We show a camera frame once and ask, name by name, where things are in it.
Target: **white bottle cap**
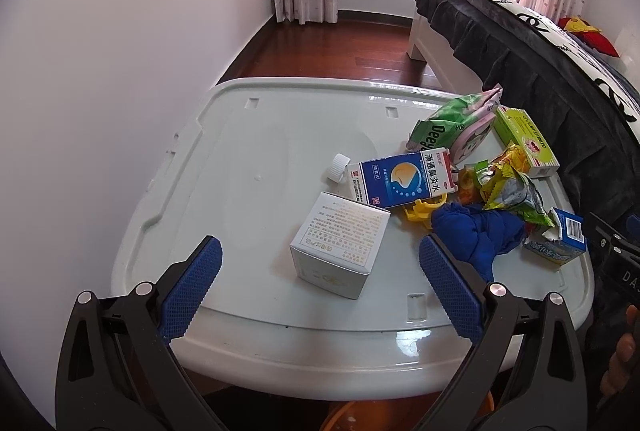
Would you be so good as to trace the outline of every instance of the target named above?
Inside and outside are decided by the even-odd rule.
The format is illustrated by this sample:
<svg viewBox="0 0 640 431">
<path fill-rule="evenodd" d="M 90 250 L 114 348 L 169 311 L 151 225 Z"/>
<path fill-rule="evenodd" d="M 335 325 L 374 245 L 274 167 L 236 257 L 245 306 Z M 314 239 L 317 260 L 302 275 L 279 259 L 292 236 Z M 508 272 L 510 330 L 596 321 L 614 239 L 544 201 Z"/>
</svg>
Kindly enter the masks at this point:
<svg viewBox="0 0 640 431">
<path fill-rule="evenodd" d="M 326 173 L 327 178 L 329 180 L 333 180 L 334 182 L 340 183 L 340 181 L 342 180 L 342 175 L 344 174 L 344 169 L 350 162 L 351 159 L 348 156 L 344 156 L 342 153 L 338 153 L 336 156 L 334 156 L 334 161 L 331 163 L 331 167 Z"/>
</svg>

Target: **white plastic lid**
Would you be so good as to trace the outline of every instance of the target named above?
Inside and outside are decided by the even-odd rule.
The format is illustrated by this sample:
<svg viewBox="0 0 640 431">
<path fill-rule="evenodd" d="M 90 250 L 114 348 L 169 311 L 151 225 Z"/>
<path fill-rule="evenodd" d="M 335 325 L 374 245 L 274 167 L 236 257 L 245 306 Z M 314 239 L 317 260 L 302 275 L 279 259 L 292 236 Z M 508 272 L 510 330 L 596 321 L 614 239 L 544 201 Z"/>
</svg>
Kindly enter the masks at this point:
<svg viewBox="0 0 640 431">
<path fill-rule="evenodd" d="M 443 389 L 469 341 L 450 326 L 419 267 L 421 223 L 402 212 L 390 217 L 358 300 L 298 278 L 289 244 L 328 189 L 336 153 L 353 163 L 401 153 L 415 123 L 453 97 L 324 78 L 243 78 L 212 87 L 133 214 L 112 295 L 156 281 L 212 234 L 224 264 L 186 335 L 172 341 L 182 364 L 230 384 L 323 400 Z M 468 162 L 503 150 L 492 130 Z M 332 192 L 350 189 L 347 179 Z M 534 180 L 545 207 L 572 210 L 557 174 Z M 588 253 L 558 267 L 518 247 L 495 258 L 494 274 L 517 296 L 559 292 L 576 326 L 591 308 Z M 519 346 L 515 337 L 505 367 Z"/>
<path fill-rule="evenodd" d="M 342 153 L 338 153 L 336 156 L 334 156 L 334 161 L 331 163 L 331 167 L 326 173 L 327 178 L 339 184 L 342 180 L 344 169 L 350 162 L 351 159 L 348 156 L 344 156 Z"/>
</svg>

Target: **white medicine box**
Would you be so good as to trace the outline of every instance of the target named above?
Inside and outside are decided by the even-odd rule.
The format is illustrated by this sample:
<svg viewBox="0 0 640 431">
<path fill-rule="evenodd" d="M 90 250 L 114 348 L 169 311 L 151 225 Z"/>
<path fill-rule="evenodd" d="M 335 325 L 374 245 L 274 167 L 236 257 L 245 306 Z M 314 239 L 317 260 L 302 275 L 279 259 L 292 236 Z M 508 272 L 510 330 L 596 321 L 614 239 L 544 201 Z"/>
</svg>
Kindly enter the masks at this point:
<svg viewBox="0 0 640 431">
<path fill-rule="evenodd" d="M 298 276 L 357 299 L 376 260 L 389 211 L 320 193 L 291 242 Z"/>
</svg>

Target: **black and white bedding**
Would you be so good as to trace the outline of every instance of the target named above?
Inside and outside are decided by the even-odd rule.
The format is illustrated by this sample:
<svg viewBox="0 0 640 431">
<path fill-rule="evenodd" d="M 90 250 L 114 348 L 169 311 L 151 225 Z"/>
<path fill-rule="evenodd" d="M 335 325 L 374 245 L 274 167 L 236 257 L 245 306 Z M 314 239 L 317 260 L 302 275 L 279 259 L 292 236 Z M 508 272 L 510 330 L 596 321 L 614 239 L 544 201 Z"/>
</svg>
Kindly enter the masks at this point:
<svg viewBox="0 0 640 431">
<path fill-rule="evenodd" d="M 489 1 L 519 18 L 523 24 L 535 29 L 543 39 L 573 60 L 594 85 L 599 87 L 616 105 L 623 119 L 628 122 L 631 131 L 640 142 L 640 98 L 637 90 L 629 90 L 628 87 L 620 84 L 599 59 L 589 50 L 585 50 L 575 38 L 559 28 L 549 18 L 511 0 Z"/>
<path fill-rule="evenodd" d="M 640 198 L 640 104 L 551 20 L 511 0 L 415 0 L 454 56 L 549 141 L 575 211 L 624 226 Z"/>
</svg>

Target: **yellow plastic clip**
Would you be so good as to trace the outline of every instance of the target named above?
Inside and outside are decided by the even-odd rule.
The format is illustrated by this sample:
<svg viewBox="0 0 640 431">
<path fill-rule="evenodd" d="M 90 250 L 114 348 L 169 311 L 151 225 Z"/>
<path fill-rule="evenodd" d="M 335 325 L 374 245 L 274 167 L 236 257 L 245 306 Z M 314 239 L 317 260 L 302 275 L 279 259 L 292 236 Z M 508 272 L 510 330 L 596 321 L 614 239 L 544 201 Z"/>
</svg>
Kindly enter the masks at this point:
<svg viewBox="0 0 640 431">
<path fill-rule="evenodd" d="M 431 230 L 431 214 L 446 202 L 446 193 L 434 198 L 428 198 L 425 201 L 416 200 L 412 207 L 404 208 L 404 214 L 407 220 L 421 221 L 428 230 Z"/>
</svg>

